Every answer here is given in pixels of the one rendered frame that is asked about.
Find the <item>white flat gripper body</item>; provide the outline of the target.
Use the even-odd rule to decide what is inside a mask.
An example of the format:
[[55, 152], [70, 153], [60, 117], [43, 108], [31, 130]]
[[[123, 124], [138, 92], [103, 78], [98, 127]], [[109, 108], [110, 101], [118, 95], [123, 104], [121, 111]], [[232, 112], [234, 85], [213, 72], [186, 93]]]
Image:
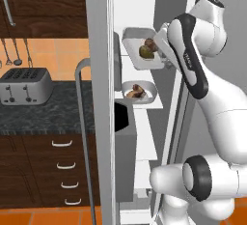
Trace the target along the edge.
[[176, 55], [168, 43], [167, 31], [169, 24], [163, 23], [159, 31], [153, 37], [154, 43], [158, 47], [159, 53], [171, 63], [176, 61]]

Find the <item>grey fridge door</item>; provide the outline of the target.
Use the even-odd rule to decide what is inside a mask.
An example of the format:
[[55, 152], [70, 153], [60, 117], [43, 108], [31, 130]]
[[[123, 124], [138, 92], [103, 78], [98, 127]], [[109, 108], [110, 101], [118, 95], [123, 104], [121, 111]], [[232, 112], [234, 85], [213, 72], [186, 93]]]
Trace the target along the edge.
[[117, 225], [113, 0], [86, 0], [102, 225]]

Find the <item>brown steak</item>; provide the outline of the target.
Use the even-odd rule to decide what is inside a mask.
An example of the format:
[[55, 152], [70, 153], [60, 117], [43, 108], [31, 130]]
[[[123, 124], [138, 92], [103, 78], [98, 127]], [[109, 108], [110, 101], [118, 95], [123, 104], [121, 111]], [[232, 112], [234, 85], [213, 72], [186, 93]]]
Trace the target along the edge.
[[132, 90], [127, 93], [128, 98], [143, 98], [146, 95], [145, 90], [138, 84], [132, 86]]

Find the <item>brown mushroom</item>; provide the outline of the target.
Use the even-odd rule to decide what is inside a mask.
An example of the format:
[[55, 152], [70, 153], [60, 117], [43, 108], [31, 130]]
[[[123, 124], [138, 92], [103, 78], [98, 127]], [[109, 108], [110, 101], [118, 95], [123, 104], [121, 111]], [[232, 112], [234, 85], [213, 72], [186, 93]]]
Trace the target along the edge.
[[158, 50], [158, 47], [153, 39], [146, 39], [145, 46], [147, 46], [152, 52], [156, 52]]

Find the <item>small grey door bin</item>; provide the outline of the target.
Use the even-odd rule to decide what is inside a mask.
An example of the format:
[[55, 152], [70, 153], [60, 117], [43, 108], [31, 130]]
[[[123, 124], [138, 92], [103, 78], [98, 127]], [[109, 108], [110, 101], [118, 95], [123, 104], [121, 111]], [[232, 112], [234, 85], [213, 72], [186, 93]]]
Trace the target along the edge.
[[122, 90], [122, 57], [119, 35], [114, 32], [114, 89]]

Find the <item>hanging metal whisk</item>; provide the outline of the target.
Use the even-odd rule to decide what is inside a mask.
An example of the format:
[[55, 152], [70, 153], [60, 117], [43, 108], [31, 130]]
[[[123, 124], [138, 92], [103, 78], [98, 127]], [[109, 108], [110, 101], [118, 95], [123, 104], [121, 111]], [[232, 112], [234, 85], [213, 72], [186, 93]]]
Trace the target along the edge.
[[7, 50], [7, 47], [6, 47], [5, 40], [4, 39], [1, 39], [1, 43], [3, 44], [4, 51], [5, 51], [6, 58], [7, 58], [6, 65], [7, 66], [11, 66], [13, 64], [13, 62], [10, 59], [10, 56], [9, 56], [9, 53], [8, 53], [8, 50]]

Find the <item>dark wood wall cupboard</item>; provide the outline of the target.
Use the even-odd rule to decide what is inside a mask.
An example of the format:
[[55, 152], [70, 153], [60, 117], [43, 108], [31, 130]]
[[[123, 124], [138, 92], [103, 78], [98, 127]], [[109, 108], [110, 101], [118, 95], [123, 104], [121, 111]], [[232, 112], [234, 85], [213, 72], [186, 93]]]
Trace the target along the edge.
[[0, 37], [16, 39], [87, 39], [86, 0], [0, 0]]

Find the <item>white container with steak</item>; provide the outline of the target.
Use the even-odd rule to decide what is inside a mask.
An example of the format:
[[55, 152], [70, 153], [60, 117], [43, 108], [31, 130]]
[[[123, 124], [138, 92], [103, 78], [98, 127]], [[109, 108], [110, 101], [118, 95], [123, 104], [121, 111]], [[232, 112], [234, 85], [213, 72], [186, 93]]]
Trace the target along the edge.
[[[134, 84], [138, 84], [145, 90], [146, 95], [143, 98], [128, 98], [126, 96], [127, 93], [132, 90], [132, 86]], [[131, 101], [133, 104], [149, 104], [152, 103], [157, 96], [157, 90], [155, 85], [149, 81], [145, 81], [145, 80], [125, 81], [122, 87], [123, 87], [122, 89], [123, 97]]]

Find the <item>white fridge shelf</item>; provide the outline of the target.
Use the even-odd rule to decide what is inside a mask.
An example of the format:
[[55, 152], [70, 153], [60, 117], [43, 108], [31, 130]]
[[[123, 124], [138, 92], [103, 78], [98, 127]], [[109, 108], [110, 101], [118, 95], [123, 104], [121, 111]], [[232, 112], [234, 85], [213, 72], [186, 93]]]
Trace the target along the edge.
[[147, 160], [138, 160], [135, 165], [134, 188], [148, 189], [150, 184], [151, 168]]
[[[123, 72], [123, 83], [125, 81], [135, 81], [135, 80], [145, 80], [152, 82], [154, 84], [154, 80], [151, 76], [151, 72], [149, 70], [137, 70]], [[115, 98], [124, 98], [122, 91], [115, 93]], [[157, 92], [157, 96], [152, 103], [149, 104], [133, 104], [133, 106], [137, 109], [160, 109], [163, 107], [159, 94]]]
[[143, 39], [123, 40], [125, 54], [123, 56], [123, 65], [136, 70], [161, 70], [164, 63], [160, 55], [155, 52], [153, 59], [144, 59], [139, 55], [139, 48], [144, 44]]
[[137, 160], [157, 160], [156, 149], [146, 109], [135, 109], [134, 117], [137, 131]]

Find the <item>hanging metal fork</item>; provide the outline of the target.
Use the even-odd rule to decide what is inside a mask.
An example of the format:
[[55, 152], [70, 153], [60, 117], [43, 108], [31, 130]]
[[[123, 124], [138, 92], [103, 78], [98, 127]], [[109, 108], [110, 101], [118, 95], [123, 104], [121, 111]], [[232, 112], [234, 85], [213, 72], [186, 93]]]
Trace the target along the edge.
[[32, 58], [31, 58], [31, 55], [30, 55], [27, 39], [23, 39], [23, 41], [24, 41], [24, 44], [25, 44], [25, 47], [26, 47], [26, 51], [27, 51], [28, 65], [29, 65], [29, 68], [32, 68], [33, 67], [33, 62], [32, 62]]

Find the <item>grey fridge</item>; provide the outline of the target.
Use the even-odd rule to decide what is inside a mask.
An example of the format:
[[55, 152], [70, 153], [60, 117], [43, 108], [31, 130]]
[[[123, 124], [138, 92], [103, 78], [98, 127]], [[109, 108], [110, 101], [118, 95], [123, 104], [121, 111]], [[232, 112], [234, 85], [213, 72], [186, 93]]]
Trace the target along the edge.
[[[127, 27], [151, 28], [158, 31], [163, 23], [188, 12], [197, 0], [114, 0], [114, 29], [119, 35]], [[125, 67], [123, 72], [137, 71]], [[177, 112], [186, 104], [187, 92], [179, 72], [166, 64], [161, 70], [150, 70], [163, 104], [160, 109], [146, 109], [157, 160], [148, 160], [150, 168], [164, 164], [173, 148], [173, 130]], [[120, 204], [121, 225], [156, 225], [161, 196], [148, 189], [134, 188], [134, 201]]]

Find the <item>silver four-slot toaster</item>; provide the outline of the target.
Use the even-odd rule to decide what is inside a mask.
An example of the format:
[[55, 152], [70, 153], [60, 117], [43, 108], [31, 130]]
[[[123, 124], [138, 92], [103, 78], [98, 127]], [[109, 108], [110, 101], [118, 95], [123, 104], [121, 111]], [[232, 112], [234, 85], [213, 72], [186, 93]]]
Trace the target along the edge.
[[47, 68], [12, 68], [0, 78], [0, 102], [3, 105], [40, 105], [53, 92]]

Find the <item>white container with vegetables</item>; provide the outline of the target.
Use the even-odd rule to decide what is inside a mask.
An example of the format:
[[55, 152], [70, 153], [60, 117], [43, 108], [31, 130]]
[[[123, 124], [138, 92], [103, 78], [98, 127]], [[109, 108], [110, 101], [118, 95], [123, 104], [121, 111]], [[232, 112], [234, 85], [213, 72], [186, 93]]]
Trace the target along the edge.
[[159, 70], [164, 68], [162, 53], [154, 52], [153, 59], [144, 59], [139, 55], [139, 48], [146, 39], [152, 39], [155, 31], [151, 28], [128, 27], [123, 30], [122, 42], [136, 70]]

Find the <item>dark wood base cupboards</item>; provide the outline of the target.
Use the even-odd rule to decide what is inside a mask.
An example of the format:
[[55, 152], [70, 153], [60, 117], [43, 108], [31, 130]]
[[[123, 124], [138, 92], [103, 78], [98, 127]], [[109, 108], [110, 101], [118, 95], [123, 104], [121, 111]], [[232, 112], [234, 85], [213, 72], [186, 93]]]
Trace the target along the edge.
[[0, 208], [90, 205], [82, 136], [0, 136]]

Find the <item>yellow-green potato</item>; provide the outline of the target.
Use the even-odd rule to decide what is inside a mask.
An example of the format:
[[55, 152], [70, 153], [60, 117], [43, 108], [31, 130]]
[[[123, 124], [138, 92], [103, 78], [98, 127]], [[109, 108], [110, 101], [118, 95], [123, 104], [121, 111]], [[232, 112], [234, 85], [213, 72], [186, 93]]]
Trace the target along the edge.
[[144, 58], [144, 59], [153, 59], [154, 58], [154, 54], [151, 51], [151, 49], [149, 47], [147, 47], [146, 45], [142, 45], [139, 48], [139, 55]]

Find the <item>hanging metal ladle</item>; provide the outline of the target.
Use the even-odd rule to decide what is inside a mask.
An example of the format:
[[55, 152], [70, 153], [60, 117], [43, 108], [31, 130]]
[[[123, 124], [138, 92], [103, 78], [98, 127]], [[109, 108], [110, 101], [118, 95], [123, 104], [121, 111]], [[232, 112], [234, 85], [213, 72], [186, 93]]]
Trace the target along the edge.
[[13, 40], [14, 49], [15, 49], [15, 53], [16, 53], [16, 59], [14, 60], [14, 64], [16, 66], [20, 66], [20, 65], [22, 65], [22, 60], [20, 59], [20, 56], [19, 56], [19, 52], [18, 52], [17, 44], [16, 44], [16, 39], [12, 39], [12, 40]]

